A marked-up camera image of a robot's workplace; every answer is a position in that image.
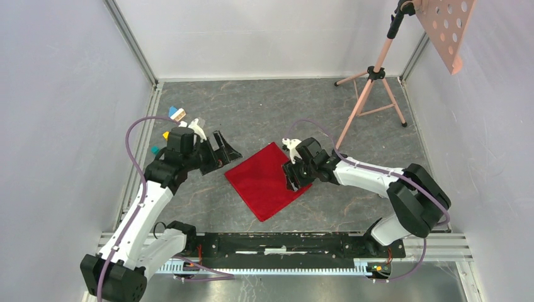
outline red square fabric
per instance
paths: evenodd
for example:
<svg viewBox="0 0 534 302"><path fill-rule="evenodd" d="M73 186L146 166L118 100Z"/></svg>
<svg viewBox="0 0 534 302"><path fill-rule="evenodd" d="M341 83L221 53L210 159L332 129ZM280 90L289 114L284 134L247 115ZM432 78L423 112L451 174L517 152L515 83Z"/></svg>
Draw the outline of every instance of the red square fabric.
<svg viewBox="0 0 534 302"><path fill-rule="evenodd" d="M311 187L298 192L286 188L282 165L288 160L272 142L224 174L259 221L271 218Z"/></svg>

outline perforated pink panel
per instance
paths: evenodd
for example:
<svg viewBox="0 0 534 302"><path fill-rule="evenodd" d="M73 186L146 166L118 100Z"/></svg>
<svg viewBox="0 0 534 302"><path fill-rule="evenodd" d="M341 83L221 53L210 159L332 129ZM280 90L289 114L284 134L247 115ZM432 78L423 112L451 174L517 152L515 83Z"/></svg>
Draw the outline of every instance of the perforated pink panel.
<svg viewBox="0 0 534 302"><path fill-rule="evenodd" d="M477 0L428 0L416 15L451 74L462 69L458 50Z"/></svg>

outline wall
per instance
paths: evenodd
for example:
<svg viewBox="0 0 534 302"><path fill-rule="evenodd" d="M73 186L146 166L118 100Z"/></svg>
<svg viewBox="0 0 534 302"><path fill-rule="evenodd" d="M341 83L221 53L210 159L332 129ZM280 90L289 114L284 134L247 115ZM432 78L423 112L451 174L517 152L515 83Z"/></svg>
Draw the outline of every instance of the wall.
<svg viewBox="0 0 534 302"><path fill-rule="evenodd" d="M80 301L151 85L102 1L5 2L0 36L0 301Z"/></svg>
<svg viewBox="0 0 534 302"><path fill-rule="evenodd" d="M159 78L351 75L377 61L398 0L117 0ZM423 30L406 18L385 61L399 75Z"/></svg>
<svg viewBox="0 0 534 302"><path fill-rule="evenodd" d="M452 200L488 301L533 301L534 20L530 1L478 1L447 73L433 46L407 80L434 173Z"/></svg>

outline red cloth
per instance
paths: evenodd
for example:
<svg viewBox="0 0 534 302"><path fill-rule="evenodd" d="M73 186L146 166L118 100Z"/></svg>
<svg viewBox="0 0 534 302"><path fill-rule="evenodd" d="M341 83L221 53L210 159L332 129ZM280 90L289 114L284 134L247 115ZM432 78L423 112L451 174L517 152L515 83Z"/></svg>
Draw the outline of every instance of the red cloth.
<svg viewBox="0 0 534 302"><path fill-rule="evenodd" d="M288 160L273 142L224 174L259 221L271 218L311 187L298 192L286 188L282 165Z"/></svg>

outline tripod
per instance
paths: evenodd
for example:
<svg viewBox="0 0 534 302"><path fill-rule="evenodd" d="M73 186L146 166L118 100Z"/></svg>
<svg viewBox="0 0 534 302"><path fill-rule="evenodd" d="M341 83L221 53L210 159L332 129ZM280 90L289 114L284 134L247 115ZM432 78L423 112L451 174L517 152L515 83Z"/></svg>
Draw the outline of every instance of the tripod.
<svg viewBox="0 0 534 302"><path fill-rule="evenodd" d="M389 31L387 32L387 39L382 47L382 51L380 52L380 55L378 56L377 63L374 66L369 66L366 72L352 75L350 77L347 77L343 80L340 80L334 83L334 86L339 86L346 82L353 81L354 89L356 91L356 98L358 99L358 101L356 102L356 106L352 110L352 113L349 116L349 120L347 121L347 124L345 125L345 128L343 129L343 132L341 132L341 135L339 136L338 142L336 144L336 148L339 148L339 146L341 145L341 142L343 141L345 134L347 134L350 124L352 123L352 120L354 119L355 116L368 115L370 113L375 113L375 112L378 112L384 109L395 107L395 110L397 111L397 114L399 115L401 125L403 127L406 127L408 125L408 123L406 123L406 120L404 119L404 116L402 115L401 109L399 108L397 101L395 100L395 96L393 95L391 88L387 84L387 81L384 79L385 71L384 71L384 68L382 67L382 64L384 62L385 56L387 55L387 52L389 51L389 47L391 46L391 43L393 42L393 39L397 36L399 27L402 23L402 20L404 19L404 15L408 14L409 16L412 16L415 13L416 13L416 10L415 10L413 1L400 0L399 5L397 9L395 10L395 16L393 15L391 16L391 24L389 26ZM358 97L358 90L356 88L355 79L365 74L368 74L367 83L365 84L365 87L363 88L360 97ZM391 100L391 104L375 109L375 110L370 110L370 111L362 113L365 102L367 101L367 97L369 97L371 89L373 88L373 85L376 80L382 80L385 90L387 91L387 94L389 95L389 98Z"/></svg>

